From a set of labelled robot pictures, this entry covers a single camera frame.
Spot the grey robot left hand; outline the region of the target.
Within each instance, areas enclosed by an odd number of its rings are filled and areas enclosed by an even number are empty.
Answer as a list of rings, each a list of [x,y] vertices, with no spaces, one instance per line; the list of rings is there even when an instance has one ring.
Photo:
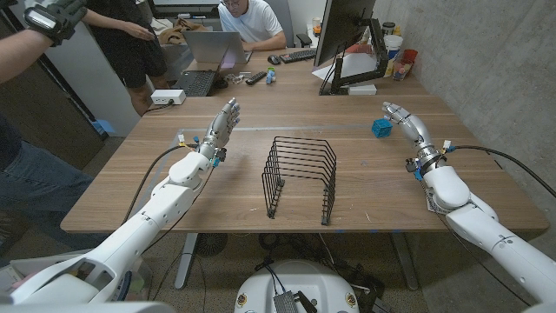
[[[207,159],[215,158],[227,144],[233,128],[240,122],[240,109],[240,104],[232,97],[215,116],[195,151]]]

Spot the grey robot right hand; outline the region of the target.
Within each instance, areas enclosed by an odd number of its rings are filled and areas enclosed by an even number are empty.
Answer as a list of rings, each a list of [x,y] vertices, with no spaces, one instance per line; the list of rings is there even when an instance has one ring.
[[[390,102],[382,104],[386,118],[400,126],[405,138],[415,151],[420,163],[420,173],[425,175],[433,168],[433,164],[443,158],[435,148],[426,125],[415,115],[403,107]]]

